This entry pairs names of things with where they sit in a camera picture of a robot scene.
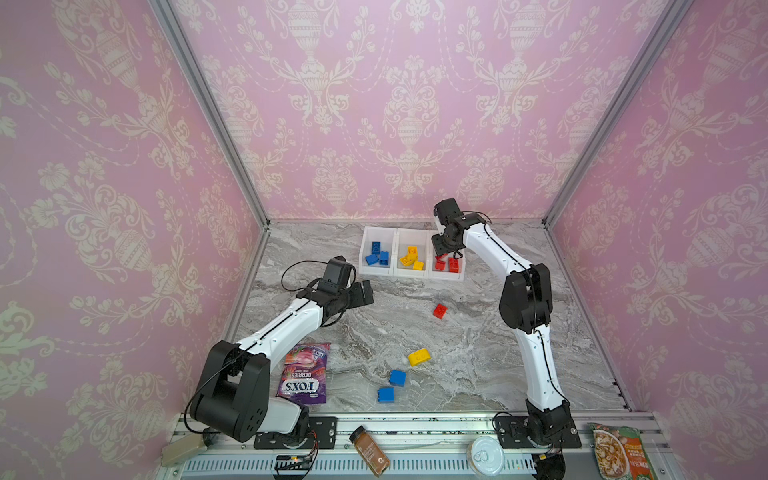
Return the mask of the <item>red square lego brick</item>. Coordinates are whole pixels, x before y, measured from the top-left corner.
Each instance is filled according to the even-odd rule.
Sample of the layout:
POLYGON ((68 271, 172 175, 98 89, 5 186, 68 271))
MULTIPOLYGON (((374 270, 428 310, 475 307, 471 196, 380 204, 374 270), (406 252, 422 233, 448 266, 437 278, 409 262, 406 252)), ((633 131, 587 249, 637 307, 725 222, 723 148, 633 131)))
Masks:
POLYGON ((447 310, 448 310, 448 308, 447 308, 445 305, 443 305, 443 304, 438 304, 438 305, 435 307, 434 311, 433 311, 433 315, 434 315, 436 318, 438 318, 438 319, 443 319, 443 318, 444 318, 444 316, 445 316, 445 315, 446 315, 446 313, 447 313, 447 310))

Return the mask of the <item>yellow long lego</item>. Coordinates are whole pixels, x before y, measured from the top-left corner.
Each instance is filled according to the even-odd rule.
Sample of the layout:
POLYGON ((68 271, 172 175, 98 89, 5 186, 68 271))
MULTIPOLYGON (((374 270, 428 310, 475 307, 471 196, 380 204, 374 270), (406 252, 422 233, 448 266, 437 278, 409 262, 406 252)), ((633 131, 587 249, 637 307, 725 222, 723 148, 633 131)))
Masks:
POLYGON ((431 359, 431 354, 426 348, 416 350, 407 355, 407 360, 411 367, 421 365, 431 359))

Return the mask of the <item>blue lego brick lowest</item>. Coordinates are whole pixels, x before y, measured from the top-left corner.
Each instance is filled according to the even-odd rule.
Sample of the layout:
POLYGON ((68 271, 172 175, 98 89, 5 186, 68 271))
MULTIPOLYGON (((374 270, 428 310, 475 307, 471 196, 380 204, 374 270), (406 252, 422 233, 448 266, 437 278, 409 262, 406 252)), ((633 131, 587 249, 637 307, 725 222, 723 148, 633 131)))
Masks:
POLYGON ((394 403, 395 389, 393 387, 382 387, 377 391, 377 401, 379 403, 394 403))

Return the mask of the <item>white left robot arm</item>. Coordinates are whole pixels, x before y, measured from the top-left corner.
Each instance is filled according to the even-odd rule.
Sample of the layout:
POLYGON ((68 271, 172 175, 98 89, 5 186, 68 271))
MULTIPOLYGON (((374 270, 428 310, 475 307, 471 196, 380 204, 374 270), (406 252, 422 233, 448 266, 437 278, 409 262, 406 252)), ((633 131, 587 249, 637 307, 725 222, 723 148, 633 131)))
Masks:
POLYGON ((301 289, 262 329, 235 343, 221 340, 211 348, 182 418, 241 443, 255 438, 300 445, 309 435, 308 409, 270 393, 273 364, 330 318, 373 303, 368 280, 332 291, 313 285, 301 289))

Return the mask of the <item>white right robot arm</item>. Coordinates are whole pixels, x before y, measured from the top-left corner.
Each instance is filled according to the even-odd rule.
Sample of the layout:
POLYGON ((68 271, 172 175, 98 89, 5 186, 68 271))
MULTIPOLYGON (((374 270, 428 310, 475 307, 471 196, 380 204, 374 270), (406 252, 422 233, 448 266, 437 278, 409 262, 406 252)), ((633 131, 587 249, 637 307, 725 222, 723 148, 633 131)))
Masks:
POLYGON ((526 376, 527 436, 542 447, 579 448, 571 403, 558 380, 550 340, 553 297, 549 268, 506 245, 483 214, 461 210, 452 199, 434 207, 435 253, 458 256, 469 249, 503 282, 498 310, 513 330, 526 376))

